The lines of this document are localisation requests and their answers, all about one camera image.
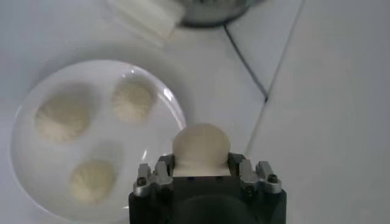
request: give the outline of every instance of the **white tile countertop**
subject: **white tile countertop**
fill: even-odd
[[[21,193],[8,160],[21,101],[40,80],[66,65],[104,58],[146,68],[175,92],[189,124],[220,126],[236,152],[246,149],[263,107],[263,96],[222,29],[177,30],[163,49],[156,49],[117,21],[105,1],[9,0],[0,2],[0,33],[4,223],[65,223],[39,210]]]
[[[287,223],[389,223],[390,2],[310,0],[255,140]]]

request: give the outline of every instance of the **metal bracket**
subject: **metal bracket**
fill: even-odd
[[[172,190],[173,178],[168,175],[164,161],[157,162],[155,172],[151,173],[151,168],[146,164],[140,164],[138,168],[138,178],[133,184],[133,193],[139,197],[148,196],[153,187],[157,190]]]
[[[256,173],[259,180],[264,183],[264,190],[270,194],[279,194],[282,191],[282,182],[272,171],[267,161],[260,161],[256,165]]]

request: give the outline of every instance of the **machine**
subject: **machine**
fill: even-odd
[[[175,158],[140,164],[129,195],[131,224],[285,224],[286,192],[266,161],[229,153],[230,176],[174,177]]]

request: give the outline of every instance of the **dough ball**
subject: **dough ball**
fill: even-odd
[[[79,164],[69,180],[72,195],[88,204],[103,200],[110,193],[114,182],[112,165],[102,160]]]
[[[228,137],[211,124],[184,128],[173,142],[173,154],[178,167],[221,167],[227,162],[229,150]]]
[[[123,80],[116,87],[113,109],[121,121],[142,121],[149,115],[153,102],[153,89],[145,80]]]
[[[88,108],[67,96],[45,102],[35,115],[35,125],[42,138],[66,142],[79,137],[90,121]]]

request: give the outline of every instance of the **screw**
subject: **screw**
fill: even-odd
[[[246,186],[244,190],[248,197],[252,197],[254,195],[255,188],[253,186]]]
[[[270,174],[270,175],[268,175],[267,181],[272,183],[272,184],[278,183],[278,176],[275,174]]]
[[[138,177],[136,179],[136,185],[138,187],[146,185],[146,178],[145,177]]]

